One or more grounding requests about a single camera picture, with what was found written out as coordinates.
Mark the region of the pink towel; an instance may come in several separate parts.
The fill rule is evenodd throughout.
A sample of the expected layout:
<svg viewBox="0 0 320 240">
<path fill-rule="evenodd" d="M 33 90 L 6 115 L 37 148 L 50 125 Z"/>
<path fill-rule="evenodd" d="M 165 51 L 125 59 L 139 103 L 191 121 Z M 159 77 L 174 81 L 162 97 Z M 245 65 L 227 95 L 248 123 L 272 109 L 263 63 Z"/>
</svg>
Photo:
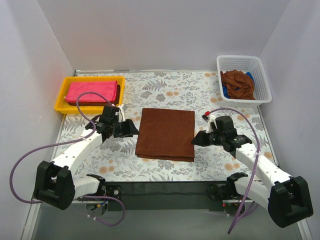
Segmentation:
<svg viewBox="0 0 320 240">
<path fill-rule="evenodd" d="M 69 86 L 65 100 L 68 103 L 75 103 L 79 95 L 87 92 L 94 92 L 99 95 L 88 93 L 82 95 L 79 103 L 105 103 L 104 99 L 113 102 L 117 97 L 117 81 L 84 81 L 72 82 Z"/>
</svg>

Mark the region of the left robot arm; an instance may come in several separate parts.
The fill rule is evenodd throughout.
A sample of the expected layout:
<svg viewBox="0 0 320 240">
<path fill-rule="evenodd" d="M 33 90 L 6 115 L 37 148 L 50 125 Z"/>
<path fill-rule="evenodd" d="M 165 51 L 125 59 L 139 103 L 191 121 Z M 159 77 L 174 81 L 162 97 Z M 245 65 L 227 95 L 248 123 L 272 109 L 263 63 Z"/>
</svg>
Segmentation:
<svg viewBox="0 0 320 240">
<path fill-rule="evenodd" d="M 50 162 L 42 161 L 38 165 L 33 196 L 61 210 L 67 209 L 74 199 L 86 195 L 101 199 L 106 194 L 105 179 L 96 174 L 76 179 L 77 169 L 105 140 L 138 134 L 133 121 L 125 118 L 121 107 L 105 106 L 102 114 L 90 119 L 84 127 L 78 142 L 72 143 Z"/>
</svg>

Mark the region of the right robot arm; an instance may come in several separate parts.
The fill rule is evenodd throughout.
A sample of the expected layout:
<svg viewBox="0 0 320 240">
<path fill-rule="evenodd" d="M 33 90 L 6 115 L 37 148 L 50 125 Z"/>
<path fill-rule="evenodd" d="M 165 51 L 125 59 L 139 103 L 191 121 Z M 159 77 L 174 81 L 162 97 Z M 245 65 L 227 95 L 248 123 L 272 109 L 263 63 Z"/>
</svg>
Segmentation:
<svg viewBox="0 0 320 240">
<path fill-rule="evenodd" d="M 206 112 L 207 129 L 199 131 L 192 144 L 200 147 L 220 146 L 252 172 L 230 175 L 222 192 L 232 198 L 249 198 L 265 208 L 273 222 L 285 228 L 314 214 L 307 181 L 293 177 L 269 161 L 252 141 L 238 134 L 230 116 L 215 117 Z"/>
</svg>

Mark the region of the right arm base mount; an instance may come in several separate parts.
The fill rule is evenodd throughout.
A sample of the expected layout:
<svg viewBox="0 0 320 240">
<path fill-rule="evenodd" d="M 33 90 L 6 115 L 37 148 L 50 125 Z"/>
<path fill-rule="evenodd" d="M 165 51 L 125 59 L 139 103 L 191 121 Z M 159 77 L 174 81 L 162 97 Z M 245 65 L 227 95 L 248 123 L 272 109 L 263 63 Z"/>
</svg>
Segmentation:
<svg viewBox="0 0 320 240">
<path fill-rule="evenodd" d="M 209 184 L 207 186 L 207 195 L 211 200 L 214 201 L 224 201 L 224 200 L 237 200 L 243 198 L 243 195 L 235 193 L 229 189 L 229 187 L 224 184 Z"/>
</svg>

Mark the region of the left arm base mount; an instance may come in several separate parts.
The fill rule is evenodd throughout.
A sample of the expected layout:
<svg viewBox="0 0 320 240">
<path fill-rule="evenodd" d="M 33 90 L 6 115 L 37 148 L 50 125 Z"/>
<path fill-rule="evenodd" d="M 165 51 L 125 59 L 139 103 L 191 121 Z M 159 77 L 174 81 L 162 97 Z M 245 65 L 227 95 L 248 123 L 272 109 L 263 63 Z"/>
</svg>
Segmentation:
<svg viewBox="0 0 320 240">
<path fill-rule="evenodd" d="M 121 199 L 122 195 L 122 186 L 121 185 L 114 185 L 114 184 L 104 184 L 98 187 L 96 193 L 87 194 L 88 196 L 92 196 L 93 198 L 89 198 L 87 196 L 81 196 L 76 198 L 78 201 L 104 201 L 104 197 L 112 197 L 116 199 Z"/>
</svg>

